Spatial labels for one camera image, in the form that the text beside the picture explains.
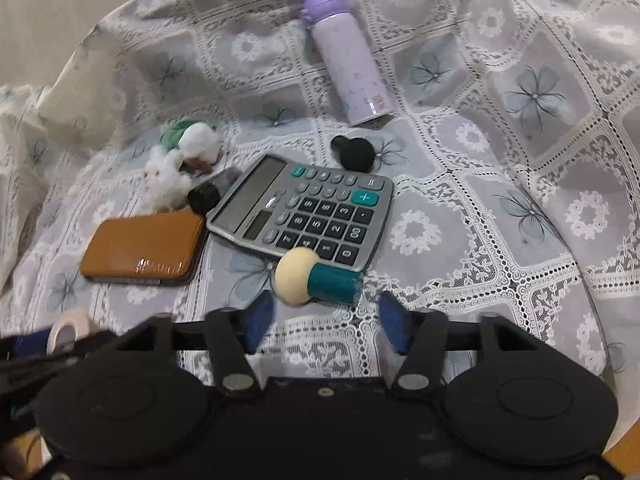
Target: white fur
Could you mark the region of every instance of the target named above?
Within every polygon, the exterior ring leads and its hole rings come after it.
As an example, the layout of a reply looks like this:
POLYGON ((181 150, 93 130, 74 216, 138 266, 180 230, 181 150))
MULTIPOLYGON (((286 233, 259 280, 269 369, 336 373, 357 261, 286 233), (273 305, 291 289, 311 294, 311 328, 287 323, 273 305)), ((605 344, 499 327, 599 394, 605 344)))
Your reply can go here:
POLYGON ((193 187, 191 178, 178 171, 183 156, 177 150, 167 153, 159 144, 151 149, 145 166, 143 208, 149 213, 181 208, 193 187))
POLYGON ((178 149, 184 158, 197 156, 212 165, 218 160, 221 147, 220 134, 207 123, 192 124, 178 141, 178 149))

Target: blue object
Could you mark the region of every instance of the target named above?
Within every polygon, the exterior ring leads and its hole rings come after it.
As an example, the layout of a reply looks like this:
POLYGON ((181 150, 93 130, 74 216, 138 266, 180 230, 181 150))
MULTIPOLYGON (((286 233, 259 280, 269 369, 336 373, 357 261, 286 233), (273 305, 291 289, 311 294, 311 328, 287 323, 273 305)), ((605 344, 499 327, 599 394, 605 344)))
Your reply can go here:
POLYGON ((248 308, 255 310, 244 332, 243 346, 248 354, 255 354, 273 321, 273 294, 270 290, 262 291, 248 308))
POLYGON ((300 19, 307 25, 315 25, 320 20, 344 12, 349 12, 344 0, 305 0, 300 19))
POLYGON ((380 324, 396 353, 407 354, 411 347, 411 332, 407 323, 409 313, 388 290, 380 294, 378 315, 380 324))
POLYGON ((357 189, 351 195, 351 202, 356 205, 366 205, 373 207, 378 203, 380 197, 375 191, 364 191, 363 189, 357 189))
POLYGON ((27 357, 47 353, 47 341, 51 327, 33 334, 21 335, 15 340, 12 357, 27 357))
POLYGON ((319 300, 355 305, 362 291, 362 273, 315 264, 306 282, 306 291, 319 300))

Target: bottle body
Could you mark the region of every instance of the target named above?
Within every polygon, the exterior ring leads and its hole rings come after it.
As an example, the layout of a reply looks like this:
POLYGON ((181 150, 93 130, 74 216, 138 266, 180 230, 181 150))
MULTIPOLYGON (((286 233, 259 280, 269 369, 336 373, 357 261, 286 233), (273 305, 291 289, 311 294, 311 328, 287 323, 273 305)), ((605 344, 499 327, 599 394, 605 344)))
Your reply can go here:
POLYGON ((393 110, 369 45, 351 13, 323 18, 311 34, 351 126, 393 110))

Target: calculator screen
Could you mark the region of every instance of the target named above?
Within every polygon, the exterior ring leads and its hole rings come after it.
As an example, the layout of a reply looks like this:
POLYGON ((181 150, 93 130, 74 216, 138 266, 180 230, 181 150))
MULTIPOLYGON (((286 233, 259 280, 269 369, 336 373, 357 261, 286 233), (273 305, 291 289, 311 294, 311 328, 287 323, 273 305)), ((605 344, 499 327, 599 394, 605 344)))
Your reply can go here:
POLYGON ((233 196, 226 201, 214 219, 214 224, 235 233, 246 216, 254 208, 271 183, 287 165, 284 160, 265 156, 259 166, 249 175, 233 196))

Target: purple bottle cap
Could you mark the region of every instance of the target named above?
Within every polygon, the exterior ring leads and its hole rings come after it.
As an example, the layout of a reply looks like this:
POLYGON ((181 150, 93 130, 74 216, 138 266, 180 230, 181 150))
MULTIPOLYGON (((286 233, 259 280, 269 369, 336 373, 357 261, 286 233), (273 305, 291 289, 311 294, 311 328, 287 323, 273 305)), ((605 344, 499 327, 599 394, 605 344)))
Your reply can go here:
POLYGON ((344 0, 305 0, 300 19, 307 25, 315 25, 320 20, 344 12, 349 12, 344 0))

